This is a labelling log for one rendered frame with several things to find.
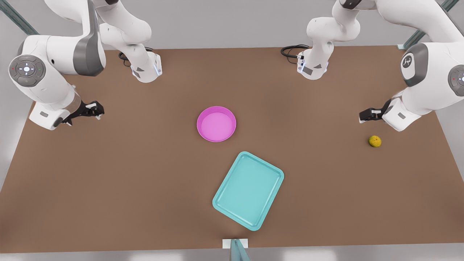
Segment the teal rectangular tray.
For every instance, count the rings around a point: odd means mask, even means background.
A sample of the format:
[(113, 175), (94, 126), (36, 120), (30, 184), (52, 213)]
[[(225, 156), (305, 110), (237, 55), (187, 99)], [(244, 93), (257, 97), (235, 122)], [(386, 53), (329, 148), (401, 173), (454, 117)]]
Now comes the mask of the teal rectangular tray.
[(212, 200), (213, 207), (251, 231), (261, 228), (285, 178), (282, 170), (243, 151)]

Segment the pink round plate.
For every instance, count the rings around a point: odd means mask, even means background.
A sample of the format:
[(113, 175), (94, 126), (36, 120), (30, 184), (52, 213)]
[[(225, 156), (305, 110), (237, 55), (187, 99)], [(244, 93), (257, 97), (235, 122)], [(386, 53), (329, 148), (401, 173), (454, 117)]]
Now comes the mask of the pink round plate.
[(211, 106), (203, 110), (196, 122), (199, 135), (211, 142), (227, 140), (234, 133), (236, 125), (232, 111), (222, 106)]

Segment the silver frame post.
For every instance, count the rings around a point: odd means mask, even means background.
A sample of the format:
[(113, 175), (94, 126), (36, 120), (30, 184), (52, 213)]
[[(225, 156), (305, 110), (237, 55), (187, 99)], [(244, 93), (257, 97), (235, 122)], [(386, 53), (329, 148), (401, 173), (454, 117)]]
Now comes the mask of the silver frame post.
[[(461, 0), (443, 0), (439, 1), (439, 6), (448, 15), (449, 11)], [(419, 41), (426, 35), (421, 30), (416, 30), (404, 43), (396, 45), (398, 50), (407, 50), (411, 46), (419, 43)]]
[(223, 239), (222, 248), (230, 249), (229, 261), (251, 261), (247, 254), (248, 239)]
[(27, 35), (40, 35), (6, 0), (0, 0), (0, 11)]

